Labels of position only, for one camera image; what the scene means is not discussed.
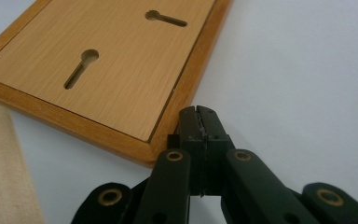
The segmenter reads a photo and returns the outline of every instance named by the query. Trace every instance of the black plastic part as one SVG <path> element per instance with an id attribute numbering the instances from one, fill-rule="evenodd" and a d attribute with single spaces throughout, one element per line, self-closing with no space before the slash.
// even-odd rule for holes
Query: black plastic part
<path id="1" fill-rule="evenodd" d="M 77 210 L 73 224 L 127 224 L 125 216 L 131 201 L 131 190 L 109 183 L 95 189 Z"/>
<path id="2" fill-rule="evenodd" d="M 179 112 L 180 148 L 191 156 L 191 195 L 203 195 L 205 177 L 205 146 L 199 115 L 194 106 Z"/>
<path id="3" fill-rule="evenodd" d="M 254 153 L 230 150 L 226 161 L 227 185 L 222 204 L 226 208 L 234 205 L 241 208 L 234 215 L 224 213 L 227 221 L 243 223 L 243 220 L 235 219 L 241 217 L 248 218 L 250 223 L 319 223 Z"/>
<path id="4" fill-rule="evenodd" d="M 205 195 L 221 195 L 223 187 L 222 159 L 229 149 L 234 149 L 217 114 L 210 108 L 197 106 L 206 138 Z"/>
<path id="5" fill-rule="evenodd" d="M 301 200 L 321 223 L 358 223 L 358 202 L 342 189 L 325 183 L 309 184 Z"/>
<path id="6" fill-rule="evenodd" d="M 190 155 L 181 149 L 159 154 L 133 223 L 186 224 L 189 207 Z"/>

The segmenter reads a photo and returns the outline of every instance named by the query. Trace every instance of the wooden frame border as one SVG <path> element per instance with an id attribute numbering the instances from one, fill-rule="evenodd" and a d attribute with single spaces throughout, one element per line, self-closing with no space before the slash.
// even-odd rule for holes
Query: wooden frame border
<path id="1" fill-rule="evenodd" d="M 24 28 L 51 0 L 33 3 L 0 34 L 0 50 Z M 200 83 L 201 75 L 212 53 L 231 0 L 215 0 L 175 90 L 160 117 L 152 137 L 143 142 L 68 110 L 49 104 L 22 91 L 0 83 L 0 103 L 41 120 L 65 133 L 111 151 L 145 166 L 153 166 L 160 151 L 166 149 L 167 135 L 173 133 L 179 110 L 188 106 Z"/>

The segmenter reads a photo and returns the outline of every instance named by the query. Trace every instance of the keyhole hanger slot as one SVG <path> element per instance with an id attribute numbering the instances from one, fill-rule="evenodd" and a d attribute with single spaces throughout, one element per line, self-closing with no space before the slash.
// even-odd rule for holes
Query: keyhole hanger slot
<path id="1" fill-rule="evenodd" d="M 100 54 L 95 49 L 87 49 L 81 54 L 81 61 L 76 67 L 75 71 L 71 76 L 68 77 L 65 84 L 63 85 L 66 90 L 72 89 L 80 76 L 86 71 L 86 68 L 100 57 Z"/>
<path id="2" fill-rule="evenodd" d="M 176 26 L 180 26 L 180 27 L 187 26 L 187 22 L 178 20 L 176 18 L 161 15 L 156 10 L 150 10 L 150 11 L 146 12 L 145 17 L 149 21 L 165 21 L 167 23 L 170 23 L 170 24 L 173 24 Z"/>

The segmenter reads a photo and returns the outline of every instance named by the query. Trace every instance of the wooden plaque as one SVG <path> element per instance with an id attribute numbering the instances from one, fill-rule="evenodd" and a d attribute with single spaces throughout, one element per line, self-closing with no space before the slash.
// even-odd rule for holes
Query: wooden plaque
<path id="1" fill-rule="evenodd" d="M 229 0 L 42 0 L 0 35 L 0 102 L 153 165 Z"/>

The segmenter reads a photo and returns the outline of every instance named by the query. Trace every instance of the light wood panel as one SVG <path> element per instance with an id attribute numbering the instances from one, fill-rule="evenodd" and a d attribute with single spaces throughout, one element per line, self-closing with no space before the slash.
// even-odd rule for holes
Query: light wood panel
<path id="1" fill-rule="evenodd" d="M 0 223 L 44 223 L 7 110 L 0 106 Z"/>
<path id="2" fill-rule="evenodd" d="M 52 1 L 0 52 L 0 82 L 147 141 L 213 0 Z M 150 10 L 187 22 L 150 21 Z M 87 49 L 99 58 L 64 83 Z"/>
<path id="3" fill-rule="evenodd" d="M 5 45 L 14 41 L 12 39 L 15 39 L 21 33 L 20 30 L 29 22 L 32 22 L 39 11 L 43 12 L 43 8 L 49 6 L 49 4 L 49 0 L 37 1 L 4 31 L 0 36 L 0 51 L 5 49 Z M 191 102 L 229 5 L 230 1 L 228 0 L 215 1 L 206 22 L 203 23 L 200 33 L 195 40 L 196 43 L 192 46 L 189 55 L 187 55 L 179 78 L 175 80 L 168 96 L 168 101 L 165 102 L 162 111 L 158 115 L 154 131 L 147 141 L 141 141 L 139 138 L 118 132 L 100 122 L 95 122 L 73 111 L 40 100 L 31 94 L 19 91 L 1 82 L 0 102 L 127 159 L 140 162 L 144 165 L 152 165 L 159 152 L 166 148 L 167 134 L 172 133 L 176 126 L 178 111 Z M 145 22 L 156 24 L 156 22 L 160 21 L 145 20 Z M 101 55 L 94 63 L 97 63 L 101 59 Z M 74 60 L 74 67 L 78 65 L 80 60 L 79 55 L 76 57 L 77 60 L 76 62 Z"/>

